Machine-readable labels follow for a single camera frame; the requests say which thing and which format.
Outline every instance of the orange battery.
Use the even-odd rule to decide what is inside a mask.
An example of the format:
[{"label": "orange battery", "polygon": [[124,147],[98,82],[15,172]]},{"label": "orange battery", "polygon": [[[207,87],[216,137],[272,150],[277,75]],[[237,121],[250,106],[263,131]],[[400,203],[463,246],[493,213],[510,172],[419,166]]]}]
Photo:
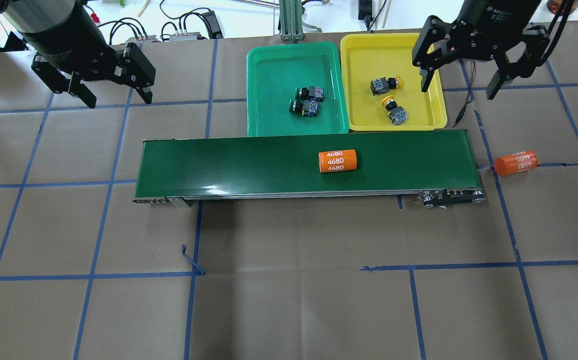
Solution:
[{"label": "orange battery", "polygon": [[501,176],[521,173],[535,169],[538,166],[538,157],[530,150],[512,153],[495,159],[494,166],[495,172]]},{"label": "orange battery", "polygon": [[355,170],[358,157],[355,150],[333,150],[318,153],[321,173]]}]

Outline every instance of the power adapter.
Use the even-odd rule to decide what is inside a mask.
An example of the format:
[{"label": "power adapter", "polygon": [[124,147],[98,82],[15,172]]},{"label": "power adapter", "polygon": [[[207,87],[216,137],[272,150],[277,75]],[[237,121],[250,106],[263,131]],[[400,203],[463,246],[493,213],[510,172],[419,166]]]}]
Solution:
[{"label": "power adapter", "polygon": [[202,13],[202,16],[209,23],[209,29],[211,33],[209,34],[209,39],[222,39],[222,29],[220,28],[220,22],[218,21],[218,16],[216,16],[215,11],[209,10],[206,13]]},{"label": "power adapter", "polygon": [[373,20],[373,0],[358,0],[358,20],[364,20],[369,29]]}]

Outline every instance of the robotic arm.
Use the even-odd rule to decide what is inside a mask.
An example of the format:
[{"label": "robotic arm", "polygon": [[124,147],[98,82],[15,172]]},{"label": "robotic arm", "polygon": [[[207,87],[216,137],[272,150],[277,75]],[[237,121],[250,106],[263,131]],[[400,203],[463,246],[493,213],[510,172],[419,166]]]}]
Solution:
[{"label": "robotic arm", "polygon": [[67,92],[95,107],[82,81],[111,80],[136,90],[151,104],[156,69],[138,45],[106,45],[83,9],[84,0],[0,0],[0,13],[37,50],[31,69],[52,92]]},{"label": "robotic arm", "polygon": [[[518,76],[528,78],[558,42],[559,35],[571,12],[573,0],[564,0],[551,28],[527,26],[541,0],[465,0],[458,18],[446,23],[437,16],[429,16],[413,50],[413,65],[420,68],[422,91],[429,88],[435,70],[457,59],[495,60],[499,70],[487,87],[487,98],[495,97],[505,82]],[[564,14],[558,33],[549,46],[551,30],[558,17]],[[436,50],[430,47],[444,41]],[[525,43],[522,57],[510,63],[506,55],[519,43]]]}]

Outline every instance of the conveyor belt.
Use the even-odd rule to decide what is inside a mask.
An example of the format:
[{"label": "conveyor belt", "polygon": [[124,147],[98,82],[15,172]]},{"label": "conveyor belt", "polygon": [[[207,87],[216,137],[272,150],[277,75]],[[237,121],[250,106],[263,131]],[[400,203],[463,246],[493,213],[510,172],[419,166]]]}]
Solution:
[{"label": "conveyor belt", "polygon": [[[319,152],[350,148],[356,170],[319,172]],[[465,130],[148,140],[134,202],[423,191],[484,198]]]}]

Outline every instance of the yellow tray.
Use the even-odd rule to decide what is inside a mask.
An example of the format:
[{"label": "yellow tray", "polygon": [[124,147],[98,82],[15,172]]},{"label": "yellow tray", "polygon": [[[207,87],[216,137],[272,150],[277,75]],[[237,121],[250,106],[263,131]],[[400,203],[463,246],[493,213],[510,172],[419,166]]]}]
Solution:
[{"label": "yellow tray", "polygon": [[[412,65],[412,50],[419,34],[351,34],[341,42],[342,80],[349,127],[356,132],[434,130],[447,124],[440,76],[435,73],[429,91],[420,91],[422,76]],[[371,80],[399,75],[402,87],[373,96]],[[392,125],[382,99],[393,95],[408,112],[402,125]]]}]

